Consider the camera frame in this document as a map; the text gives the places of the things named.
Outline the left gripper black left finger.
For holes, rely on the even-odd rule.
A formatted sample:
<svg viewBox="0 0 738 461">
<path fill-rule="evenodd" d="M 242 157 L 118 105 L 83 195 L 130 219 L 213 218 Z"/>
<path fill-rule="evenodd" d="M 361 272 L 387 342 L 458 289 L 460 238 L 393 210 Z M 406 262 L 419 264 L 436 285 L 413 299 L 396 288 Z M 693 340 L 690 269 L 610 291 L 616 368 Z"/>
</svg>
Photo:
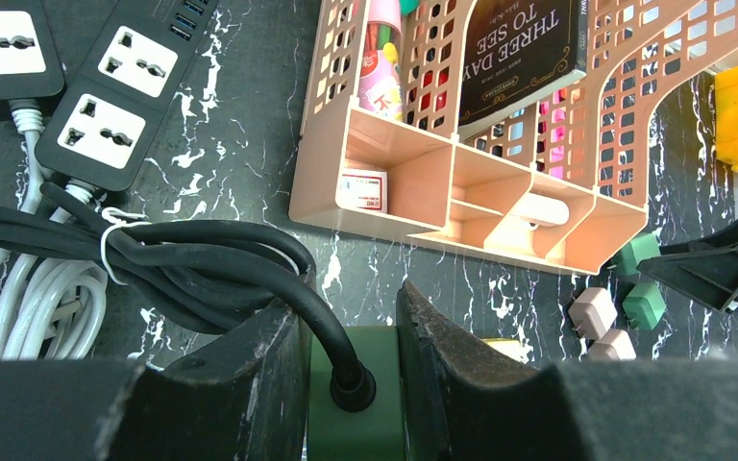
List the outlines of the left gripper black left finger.
<svg viewBox="0 0 738 461">
<path fill-rule="evenodd" d="M 275 304 L 163 371 L 0 362 L 0 460 L 296 460 L 310 332 Z"/>
</svg>

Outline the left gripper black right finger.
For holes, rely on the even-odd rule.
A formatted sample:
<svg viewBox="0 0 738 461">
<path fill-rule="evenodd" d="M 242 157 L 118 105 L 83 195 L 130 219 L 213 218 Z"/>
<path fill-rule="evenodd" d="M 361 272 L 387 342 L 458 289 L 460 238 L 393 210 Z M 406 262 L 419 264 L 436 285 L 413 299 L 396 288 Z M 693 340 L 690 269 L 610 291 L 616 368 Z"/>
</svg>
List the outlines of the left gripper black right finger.
<svg viewBox="0 0 738 461">
<path fill-rule="evenodd" d="M 410 282 L 396 301 L 412 460 L 738 460 L 738 360 L 567 360 L 490 347 Z"/>
</svg>

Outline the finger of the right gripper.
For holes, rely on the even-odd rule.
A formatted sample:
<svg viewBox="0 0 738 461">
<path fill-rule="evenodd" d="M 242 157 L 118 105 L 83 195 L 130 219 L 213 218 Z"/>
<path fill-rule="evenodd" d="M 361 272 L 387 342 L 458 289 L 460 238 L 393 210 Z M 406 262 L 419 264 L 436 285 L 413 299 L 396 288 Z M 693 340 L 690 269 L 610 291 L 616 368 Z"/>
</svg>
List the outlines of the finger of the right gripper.
<svg viewBox="0 0 738 461">
<path fill-rule="evenodd" d="M 738 313 L 738 219 L 700 239 L 672 244 L 641 260 L 640 274 L 700 305 Z"/>
</svg>

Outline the yellow charger plug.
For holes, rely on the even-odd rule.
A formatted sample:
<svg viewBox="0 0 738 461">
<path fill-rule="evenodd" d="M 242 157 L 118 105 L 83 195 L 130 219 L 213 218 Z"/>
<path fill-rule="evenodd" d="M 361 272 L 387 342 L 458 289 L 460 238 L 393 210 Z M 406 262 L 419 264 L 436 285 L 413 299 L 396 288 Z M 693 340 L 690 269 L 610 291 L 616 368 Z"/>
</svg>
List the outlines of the yellow charger plug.
<svg viewBox="0 0 738 461">
<path fill-rule="evenodd" d="M 497 352 L 523 364 L 529 364 L 532 361 L 530 355 L 533 347 L 526 346 L 517 339 L 488 338 L 483 339 L 483 342 Z"/>
</svg>

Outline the green white charger plug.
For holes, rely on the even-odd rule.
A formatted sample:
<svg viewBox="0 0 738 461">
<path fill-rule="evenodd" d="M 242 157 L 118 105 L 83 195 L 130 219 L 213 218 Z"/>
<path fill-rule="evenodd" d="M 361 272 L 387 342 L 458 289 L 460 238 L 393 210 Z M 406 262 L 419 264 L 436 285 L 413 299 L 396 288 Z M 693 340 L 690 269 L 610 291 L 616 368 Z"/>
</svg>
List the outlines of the green white charger plug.
<svg viewBox="0 0 738 461">
<path fill-rule="evenodd" d="M 623 299 L 622 309 L 631 328 L 654 330 L 666 311 L 666 303 L 656 283 L 642 282 Z"/>
</svg>

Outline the green power strip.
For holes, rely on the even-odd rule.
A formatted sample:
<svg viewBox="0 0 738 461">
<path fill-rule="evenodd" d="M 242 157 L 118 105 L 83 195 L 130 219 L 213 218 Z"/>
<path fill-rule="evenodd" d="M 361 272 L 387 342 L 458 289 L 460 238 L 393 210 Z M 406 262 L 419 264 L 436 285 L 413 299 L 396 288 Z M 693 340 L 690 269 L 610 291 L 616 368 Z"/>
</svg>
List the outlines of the green power strip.
<svg viewBox="0 0 738 461">
<path fill-rule="evenodd" d="M 373 374 L 377 392 L 365 410 L 341 410 L 332 401 L 332 365 L 312 340 L 306 455 L 308 460 L 405 460 L 399 341 L 394 327 L 347 327 L 357 356 Z"/>
</svg>

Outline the pink charger plug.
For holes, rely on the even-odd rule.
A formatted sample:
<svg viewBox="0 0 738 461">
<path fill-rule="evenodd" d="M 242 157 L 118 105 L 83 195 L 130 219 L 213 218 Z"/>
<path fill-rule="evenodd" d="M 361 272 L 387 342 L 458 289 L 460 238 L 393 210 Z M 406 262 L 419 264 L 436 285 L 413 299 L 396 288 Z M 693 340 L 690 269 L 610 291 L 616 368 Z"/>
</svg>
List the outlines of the pink charger plug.
<svg viewBox="0 0 738 461">
<path fill-rule="evenodd" d="M 593 342 L 587 351 L 590 360 L 631 361 L 637 355 L 627 331 L 609 329 L 602 338 Z"/>
</svg>

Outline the pink white charger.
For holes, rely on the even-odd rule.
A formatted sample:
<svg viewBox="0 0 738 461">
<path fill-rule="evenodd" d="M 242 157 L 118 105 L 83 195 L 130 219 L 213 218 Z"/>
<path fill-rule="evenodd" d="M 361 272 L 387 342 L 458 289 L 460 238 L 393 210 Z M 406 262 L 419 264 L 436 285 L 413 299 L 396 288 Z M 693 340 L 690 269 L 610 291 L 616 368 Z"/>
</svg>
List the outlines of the pink white charger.
<svg viewBox="0 0 738 461">
<path fill-rule="evenodd" d="M 574 331 L 579 338 L 599 340 L 611 329 L 617 310 L 607 289 L 585 289 L 568 309 Z"/>
</svg>

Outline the black power strip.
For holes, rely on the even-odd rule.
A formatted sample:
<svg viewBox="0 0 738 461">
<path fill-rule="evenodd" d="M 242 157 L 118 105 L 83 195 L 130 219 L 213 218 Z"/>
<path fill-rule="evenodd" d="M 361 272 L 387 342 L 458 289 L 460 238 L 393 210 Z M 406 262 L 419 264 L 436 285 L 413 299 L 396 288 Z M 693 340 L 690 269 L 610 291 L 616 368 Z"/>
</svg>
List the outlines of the black power strip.
<svg viewBox="0 0 738 461">
<path fill-rule="evenodd" d="M 129 188 L 218 4 L 119 1 L 40 137 L 39 164 Z"/>
<path fill-rule="evenodd" d="M 42 3 L 0 1 L 0 121 L 15 109 L 38 109 L 48 117 L 65 89 Z"/>
</svg>

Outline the black power strip front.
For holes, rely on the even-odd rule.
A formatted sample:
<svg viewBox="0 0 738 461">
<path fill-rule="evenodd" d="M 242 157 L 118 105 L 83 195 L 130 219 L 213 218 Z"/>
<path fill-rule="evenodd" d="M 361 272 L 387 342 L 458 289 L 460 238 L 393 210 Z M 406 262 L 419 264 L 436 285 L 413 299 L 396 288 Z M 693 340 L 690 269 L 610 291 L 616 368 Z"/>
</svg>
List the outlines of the black power strip front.
<svg viewBox="0 0 738 461">
<path fill-rule="evenodd" d="M 42 3 L 0 1 L 0 121 L 15 109 L 38 109 L 48 117 L 65 89 Z"/>
</svg>

